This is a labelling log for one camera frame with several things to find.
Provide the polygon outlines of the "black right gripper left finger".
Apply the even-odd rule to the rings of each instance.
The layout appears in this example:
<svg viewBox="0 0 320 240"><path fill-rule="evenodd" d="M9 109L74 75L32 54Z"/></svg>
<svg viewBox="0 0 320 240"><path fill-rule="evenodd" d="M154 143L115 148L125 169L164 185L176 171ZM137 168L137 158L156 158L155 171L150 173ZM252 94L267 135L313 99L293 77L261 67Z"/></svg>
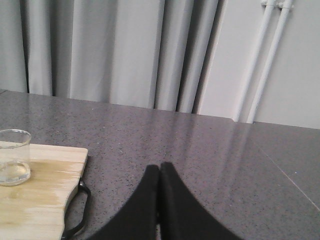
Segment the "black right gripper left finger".
<svg viewBox="0 0 320 240"><path fill-rule="evenodd" d="M160 170L147 165L130 198L90 240L155 240L158 220L157 194Z"/></svg>

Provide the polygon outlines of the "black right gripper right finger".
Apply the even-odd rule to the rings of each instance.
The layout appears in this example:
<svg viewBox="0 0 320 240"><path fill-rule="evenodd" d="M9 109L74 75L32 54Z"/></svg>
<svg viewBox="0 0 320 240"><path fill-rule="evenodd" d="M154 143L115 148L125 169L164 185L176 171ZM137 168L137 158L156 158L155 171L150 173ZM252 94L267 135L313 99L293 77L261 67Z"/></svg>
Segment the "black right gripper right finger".
<svg viewBox="0 0 320 240"><path fill-rule="evenodd" d="M197 201L171 162L160 166L159 221L163 240L239 240Z"/></svg>

